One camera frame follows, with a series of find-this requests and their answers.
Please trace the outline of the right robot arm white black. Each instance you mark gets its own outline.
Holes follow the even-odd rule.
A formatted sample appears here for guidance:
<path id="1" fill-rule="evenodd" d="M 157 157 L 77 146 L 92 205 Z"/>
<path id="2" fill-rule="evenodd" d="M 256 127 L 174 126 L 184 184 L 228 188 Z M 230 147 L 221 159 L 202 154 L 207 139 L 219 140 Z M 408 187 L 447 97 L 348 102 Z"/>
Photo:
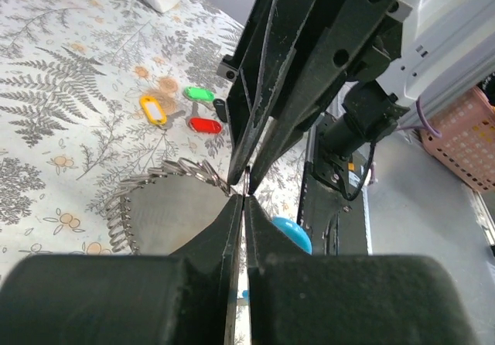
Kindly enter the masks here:
<path id="1" fill-rule="evenodd" d="M 254 192 L 271 165 L 352 88 L 343 116 L 322 124 L 317 179 L 352 200 L 343 174 L 440 77 L 472 63 L 494 35 L 494 0 L 256 0 L 218 74 L 232 83 L 227 181 L 249 169 Z"/>

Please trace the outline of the key with yellow tag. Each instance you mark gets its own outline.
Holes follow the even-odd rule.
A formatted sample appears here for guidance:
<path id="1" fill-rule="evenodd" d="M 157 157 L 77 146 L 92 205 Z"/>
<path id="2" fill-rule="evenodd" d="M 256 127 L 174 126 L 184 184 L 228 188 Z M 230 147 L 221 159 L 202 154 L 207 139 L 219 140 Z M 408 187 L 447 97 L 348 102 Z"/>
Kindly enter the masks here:
<path id="1" fill-rule="evenodd" d="M 159 102 L 152 96 L 144 95 L 140 97 L 139 104 L 144 111 L 148 123 L 164 131 L 170 129 L 173 123 L 185 116 L 185 111 L 177 111 L 167 115 Z"/>

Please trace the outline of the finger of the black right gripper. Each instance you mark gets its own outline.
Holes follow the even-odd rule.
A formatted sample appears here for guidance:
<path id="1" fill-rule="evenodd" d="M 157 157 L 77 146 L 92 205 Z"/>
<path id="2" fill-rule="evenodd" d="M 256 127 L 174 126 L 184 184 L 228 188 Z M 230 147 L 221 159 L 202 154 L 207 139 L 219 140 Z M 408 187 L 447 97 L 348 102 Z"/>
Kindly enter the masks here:
<path id="1" fill-rule="evenodd" d="M 264 41 L 253 118 L 263 141 L 251 168 L 249 192 L 291 148 L 342 87 L 347 68 L 375 34 L 394 0 L 309 0 L 294 10 L 274 0 Z"/>
<path id="2" fill-rule="evenodd" d="M 241 179 L 295 55 L 295 43 L 316 0 L 256 0 L 236 56 L 241 61 L 227 96 L 232 154 L 227 181 Z"/>

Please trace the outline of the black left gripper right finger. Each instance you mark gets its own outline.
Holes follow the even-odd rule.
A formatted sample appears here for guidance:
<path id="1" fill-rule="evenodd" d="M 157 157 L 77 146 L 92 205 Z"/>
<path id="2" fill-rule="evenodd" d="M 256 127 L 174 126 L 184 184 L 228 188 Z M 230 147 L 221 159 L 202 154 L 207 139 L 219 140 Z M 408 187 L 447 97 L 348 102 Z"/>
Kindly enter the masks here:
<path id="1" fill-rule="evenodd" d="M 254 344 L 475 344 L 449 273 L 414 255 L 305 253 L 244 203 Z"/>

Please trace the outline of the small silver keyring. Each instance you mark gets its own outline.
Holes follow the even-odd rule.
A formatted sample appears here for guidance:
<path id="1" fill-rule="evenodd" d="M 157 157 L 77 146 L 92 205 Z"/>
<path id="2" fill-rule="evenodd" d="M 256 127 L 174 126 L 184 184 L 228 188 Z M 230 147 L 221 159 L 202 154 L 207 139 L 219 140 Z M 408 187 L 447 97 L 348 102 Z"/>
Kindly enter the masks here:
<path id="1" fill-rule="evenodd" d="M 248 196 L 249 195 L 250 178 L 251 178 L 251 168 L 250 168 L 250 166 L 247 166 L 244 169 L 243 196 Z"/>

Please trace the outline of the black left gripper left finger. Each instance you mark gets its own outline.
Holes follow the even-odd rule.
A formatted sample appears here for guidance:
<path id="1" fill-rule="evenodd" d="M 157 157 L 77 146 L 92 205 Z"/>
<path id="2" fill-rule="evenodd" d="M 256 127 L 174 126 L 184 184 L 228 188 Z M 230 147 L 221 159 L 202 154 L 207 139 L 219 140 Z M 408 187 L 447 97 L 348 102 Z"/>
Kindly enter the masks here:
<path id="1" fill-rule="evenodd" d="M 1 289 L 3 344 L 232 344 L 243 198 L 168 256 L 41 254 Z"/>

